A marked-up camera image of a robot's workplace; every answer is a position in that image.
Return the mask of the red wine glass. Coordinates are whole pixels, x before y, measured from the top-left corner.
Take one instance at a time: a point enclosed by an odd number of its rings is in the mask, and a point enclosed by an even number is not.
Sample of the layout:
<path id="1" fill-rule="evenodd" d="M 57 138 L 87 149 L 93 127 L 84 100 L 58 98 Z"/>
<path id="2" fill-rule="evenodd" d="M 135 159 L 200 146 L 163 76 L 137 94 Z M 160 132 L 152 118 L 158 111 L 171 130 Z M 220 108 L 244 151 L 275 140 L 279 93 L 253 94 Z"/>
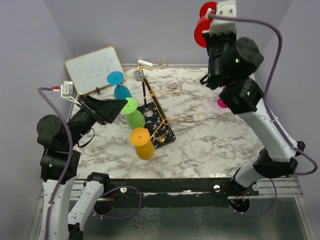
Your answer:
<path id="1" fill-rule="evenodd" d="M 199 20 L 197 21 L 197 24 L 194 29 L 194 40 L 195 42 L 202 48 L 206 48 L 206 40 L 203 37 L 203 31 L 206 31 L 210 28 L 211 19 L 207 19 L 205 17 L 207 10 L 211 9 L 211 13 L 216 13 L 216 7 L 217 2 L 215 1 L 208 1 L 202 5 L 202 7 L 199 10 Z"/>

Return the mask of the orange wine glass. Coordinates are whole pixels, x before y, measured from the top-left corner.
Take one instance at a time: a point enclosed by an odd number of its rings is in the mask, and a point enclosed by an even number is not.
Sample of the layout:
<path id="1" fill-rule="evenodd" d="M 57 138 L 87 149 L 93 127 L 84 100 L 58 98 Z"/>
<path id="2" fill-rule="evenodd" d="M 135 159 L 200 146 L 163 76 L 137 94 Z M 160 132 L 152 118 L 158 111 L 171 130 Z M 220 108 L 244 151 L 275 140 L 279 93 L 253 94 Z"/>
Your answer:
<path id="1" fill-rule="evenodd" d="M 150 160 L 155 154 L 155 148 L 151 142 L 151 136 L 146 128 L 135 128 L 130 136 L 129 140 L 135 147 L 136 155 L 141 160 Z"/>

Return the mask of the magenta wine glass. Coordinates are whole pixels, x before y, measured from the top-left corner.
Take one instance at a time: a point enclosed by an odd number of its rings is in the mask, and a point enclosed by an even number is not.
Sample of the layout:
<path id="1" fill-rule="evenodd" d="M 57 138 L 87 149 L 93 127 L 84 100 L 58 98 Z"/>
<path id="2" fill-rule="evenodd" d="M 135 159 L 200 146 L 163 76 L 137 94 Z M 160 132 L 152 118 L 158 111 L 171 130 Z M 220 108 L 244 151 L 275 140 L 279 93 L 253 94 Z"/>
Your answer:
<path id="1" fill-rule="evenodd" d="M 228 106 L 224 103 L 224 101 L 220 97 L 217 100 L 217 104 L 222 109 L 227 109 L 228 108 Z"/>

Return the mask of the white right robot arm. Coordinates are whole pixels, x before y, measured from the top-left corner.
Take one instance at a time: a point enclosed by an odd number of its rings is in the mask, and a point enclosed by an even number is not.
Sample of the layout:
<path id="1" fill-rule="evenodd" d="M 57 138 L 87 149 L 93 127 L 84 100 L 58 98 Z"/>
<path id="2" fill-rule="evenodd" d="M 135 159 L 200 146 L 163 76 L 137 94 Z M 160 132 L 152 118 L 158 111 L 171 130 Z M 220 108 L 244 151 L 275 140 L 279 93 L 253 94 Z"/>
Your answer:
<path id="1" fill-rule="evenodd" d="M 299 151 L 306 147 L 295 141 L 271 118 L 266 108 L 265 93 L 250 75 L 264 60 L 256 43 L 247 37 L 237 38 L 235 33 L 208 34 L 204 39 L 208 53 L 207 87 L 219 94 L 234 115 L 239 116 L 263 143 L 257 160 L 238 169 L 229 189 L 240 196 L 248 187 L 262 178 L 278 178 L 295 172 Z"/>

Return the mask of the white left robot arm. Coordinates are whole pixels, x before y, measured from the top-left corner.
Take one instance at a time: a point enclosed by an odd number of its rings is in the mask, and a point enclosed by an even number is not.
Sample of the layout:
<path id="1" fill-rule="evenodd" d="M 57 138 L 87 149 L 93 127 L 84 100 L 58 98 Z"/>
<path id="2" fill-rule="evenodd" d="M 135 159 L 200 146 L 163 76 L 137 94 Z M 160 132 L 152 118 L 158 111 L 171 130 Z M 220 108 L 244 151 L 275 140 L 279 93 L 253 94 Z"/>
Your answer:
<path id="1" fill-rule="evenodd" d="M 40 160 L 44 191 L 40 240 L 81 240 L 84 226 L 99 197 L 111 190 L 108 174 L 93 172 L 85 184 L 84 193 L 70 209 L 72 188 L 76 179 L 81 153 L 74 150 L 80 139 L 95 123 L 112 123 L 127 104 L 126 99 L 99 100 L 80 96 L 81 107 L 66 122 L 58 109 L 47 99 L 55 111 L 44 116 L 37 124 L 37 142 L 44 146 Z"/>

